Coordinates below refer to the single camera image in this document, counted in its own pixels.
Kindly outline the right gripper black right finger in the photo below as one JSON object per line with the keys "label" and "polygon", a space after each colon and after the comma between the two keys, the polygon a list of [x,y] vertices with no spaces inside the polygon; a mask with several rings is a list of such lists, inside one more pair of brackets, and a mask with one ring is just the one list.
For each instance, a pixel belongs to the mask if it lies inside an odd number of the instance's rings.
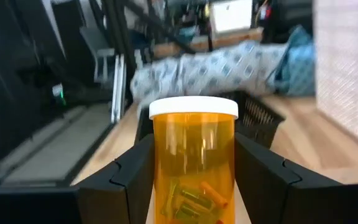
{"label": "right gripper black right finger", "polygon": [[324,222],[324,187],[342,184],[235,134],[235,179],[253,224]]}

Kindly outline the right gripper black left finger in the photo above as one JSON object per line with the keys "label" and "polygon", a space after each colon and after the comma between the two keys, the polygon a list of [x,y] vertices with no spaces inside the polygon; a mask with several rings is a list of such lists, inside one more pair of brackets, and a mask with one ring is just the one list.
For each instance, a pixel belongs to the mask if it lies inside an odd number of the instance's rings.
{"label": "right gripper black left finger", "polygon": [[81,224],[145,224],[155,168],[154,135],[82,180],[78,188]]}

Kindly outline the orange pill bottle white cap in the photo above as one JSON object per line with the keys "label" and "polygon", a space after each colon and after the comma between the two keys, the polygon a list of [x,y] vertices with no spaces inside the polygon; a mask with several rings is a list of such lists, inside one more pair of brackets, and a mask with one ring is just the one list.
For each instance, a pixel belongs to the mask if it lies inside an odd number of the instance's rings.
{"label": "orange pill bottle white cap", "polygon": [[234,224],[235,101],[178,96],[149,106],[154,224]]}

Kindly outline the grey patterned cloth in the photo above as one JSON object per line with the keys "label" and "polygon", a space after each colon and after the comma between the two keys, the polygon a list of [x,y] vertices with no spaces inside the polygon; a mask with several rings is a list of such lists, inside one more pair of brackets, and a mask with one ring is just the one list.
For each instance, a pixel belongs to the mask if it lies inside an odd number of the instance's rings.
{"label": "grey patterned cloth", "polygon": [[215,95],[233,90],[271,94],[273,87],[268,80],[287,49],[287,44],[246,40],[208,53],[167,57],[135,72],[132,96],[141,106],[147,106],[171,96]]}

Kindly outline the small black slotted basket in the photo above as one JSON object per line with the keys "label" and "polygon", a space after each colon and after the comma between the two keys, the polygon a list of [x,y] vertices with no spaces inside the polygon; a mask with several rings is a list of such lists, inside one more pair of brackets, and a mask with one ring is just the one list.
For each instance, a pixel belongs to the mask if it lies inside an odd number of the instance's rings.
{"label": "small black slotted basket", "polygon": [[269,148],[283,120],[244,91],[162,98],[141,110],[135,142],[153,134],[159,151],[205,156],[232,153],[239,133]]}

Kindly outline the large white perforated basket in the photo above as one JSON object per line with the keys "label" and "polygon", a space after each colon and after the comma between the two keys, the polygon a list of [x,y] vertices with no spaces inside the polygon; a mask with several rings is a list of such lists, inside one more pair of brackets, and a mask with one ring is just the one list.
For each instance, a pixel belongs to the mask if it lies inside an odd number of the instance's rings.
{"label": "large white perforated basket", "polygon": [[317,107],[358,139],[358,0],[313,0]]}

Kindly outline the white storage bin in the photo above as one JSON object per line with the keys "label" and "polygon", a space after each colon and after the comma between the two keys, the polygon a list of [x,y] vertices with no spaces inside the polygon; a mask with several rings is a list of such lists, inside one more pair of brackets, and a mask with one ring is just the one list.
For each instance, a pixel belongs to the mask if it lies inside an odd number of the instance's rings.
{"label": "white storage bin", "polygon": [[252,24],[252,0],[224,0],[211,5],[214,32],[223,34],[246,30]]}

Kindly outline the silver aluminium profile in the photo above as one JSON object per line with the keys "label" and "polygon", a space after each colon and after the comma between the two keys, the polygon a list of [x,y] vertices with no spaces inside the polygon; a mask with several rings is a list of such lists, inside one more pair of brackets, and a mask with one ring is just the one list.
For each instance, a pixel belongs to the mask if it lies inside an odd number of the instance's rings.
{"label": "silver aluminium profile", "polygon": [[121,120],[125,108],[126,94],[126,63],[123,54],[116,55],[114,66],[114,81],[112,86],[111,122]]}

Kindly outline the teal patterned cloth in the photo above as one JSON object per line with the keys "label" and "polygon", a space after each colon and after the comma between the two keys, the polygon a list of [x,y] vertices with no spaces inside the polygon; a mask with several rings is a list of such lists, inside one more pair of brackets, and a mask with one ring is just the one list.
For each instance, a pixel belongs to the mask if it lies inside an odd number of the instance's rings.
{"label": "teal patterned cloth", "polygon": [[314,96],[316,53],[312,36],[302,26],[294,27],[278,65],[267,85],[280,95]]}

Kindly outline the wooden side table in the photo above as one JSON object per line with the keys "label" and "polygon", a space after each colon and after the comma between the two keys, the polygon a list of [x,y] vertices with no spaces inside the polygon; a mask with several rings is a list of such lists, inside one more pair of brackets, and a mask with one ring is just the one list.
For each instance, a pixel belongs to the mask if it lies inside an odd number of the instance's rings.
{"label": "wooden side table", "polygon": [[[244,30],[233,34],[224,34],[216,38],[212,38],[212,48],[218,49],[221,47],[227,47],[231,45],[237,45],[244,40],[262,40],[263,28],[256,28],[250,30]],[[194,38],[189,46],[198,52],[208,51],[208,38],[206,36]],[[152,52],[157,58],[169,57],[172,55],[178,55],[184,52],[177,44],[173,42],[165,44],[157,44]]]}

